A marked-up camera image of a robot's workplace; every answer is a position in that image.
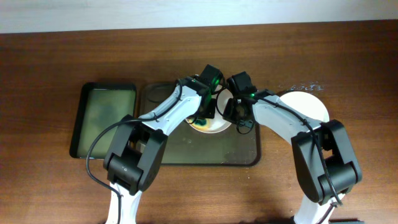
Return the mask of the pink rimmed white plate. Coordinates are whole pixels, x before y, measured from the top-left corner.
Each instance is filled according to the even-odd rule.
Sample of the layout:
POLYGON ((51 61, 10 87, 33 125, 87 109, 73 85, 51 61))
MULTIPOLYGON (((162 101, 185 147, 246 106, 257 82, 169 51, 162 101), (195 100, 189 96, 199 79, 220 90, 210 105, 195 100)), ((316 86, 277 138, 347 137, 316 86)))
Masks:
MULTIPOLYGON (((232 98, 233 95, 229 90, 223 90, 219 95, 217 99, 217 107, 221 113, 223 113, 225 106, 227 104, 227 101, 232 98)), ((207 119, 211 123, 211 127, 205 131, 202 131, 200 129, 196 129, 195 127, 192 126, 192 124, 195 122, 193 119, 187 118, 185 121, 189 123, 189 125, 193 128, 196 129, 199 132, 202 133, 208 133, 208 134, 213 134, 213 133, 219 133, 227 129, 231 123, 225 119, 223 119, 222 115, 220 115, 218 110, 215 111, 215 117, 213 119, 207 119)))

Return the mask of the white plate yellow stain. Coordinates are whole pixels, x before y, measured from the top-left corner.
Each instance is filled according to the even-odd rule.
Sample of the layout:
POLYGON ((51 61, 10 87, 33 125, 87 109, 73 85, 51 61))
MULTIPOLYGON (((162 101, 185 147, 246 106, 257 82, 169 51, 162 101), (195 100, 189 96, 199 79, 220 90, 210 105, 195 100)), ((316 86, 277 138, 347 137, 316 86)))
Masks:
POLYGON ((323 122, 329 122, 330 117, 326 106, 316 96, 302 91, 291 91, 280 97, 286 105, 296 111, 323 122))

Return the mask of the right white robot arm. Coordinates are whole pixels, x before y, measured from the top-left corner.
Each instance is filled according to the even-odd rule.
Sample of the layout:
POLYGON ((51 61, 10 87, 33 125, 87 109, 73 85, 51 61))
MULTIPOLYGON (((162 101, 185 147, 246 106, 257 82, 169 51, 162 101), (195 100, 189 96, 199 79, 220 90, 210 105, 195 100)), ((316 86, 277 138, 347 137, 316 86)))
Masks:
POLYGON ((223 116, 243 125, 253 121, 286 140, 292 147, 303 200, 290 223, 329 223, 343 197, 363 173, 343 123, 329 119, 323 103, 309 93, 278 96, 270 90, 230 90, 223 116))

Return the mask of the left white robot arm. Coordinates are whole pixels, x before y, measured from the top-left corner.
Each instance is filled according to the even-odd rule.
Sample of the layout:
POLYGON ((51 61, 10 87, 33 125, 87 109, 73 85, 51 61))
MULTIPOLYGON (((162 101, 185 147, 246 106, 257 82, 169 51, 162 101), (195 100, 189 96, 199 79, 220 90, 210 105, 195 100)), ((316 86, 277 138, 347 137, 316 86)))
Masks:
POLYGON ((107 223, 135 223, 141 195, 156 178, 170 133, 206 110, 219 82, 184 78, 156 109, 121 120, 103 164, 112 190, 107 223))

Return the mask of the green and yellow sponge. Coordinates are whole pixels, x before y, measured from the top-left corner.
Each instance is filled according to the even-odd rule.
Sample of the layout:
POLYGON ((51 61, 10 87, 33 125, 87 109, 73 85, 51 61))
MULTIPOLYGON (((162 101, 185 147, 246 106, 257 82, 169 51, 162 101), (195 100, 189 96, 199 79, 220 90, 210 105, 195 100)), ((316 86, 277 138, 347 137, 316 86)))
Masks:
POLYGON ((196 129, 205 131, 211 127, 211 123, 207 119, 197 119, 192 126, 196 129))

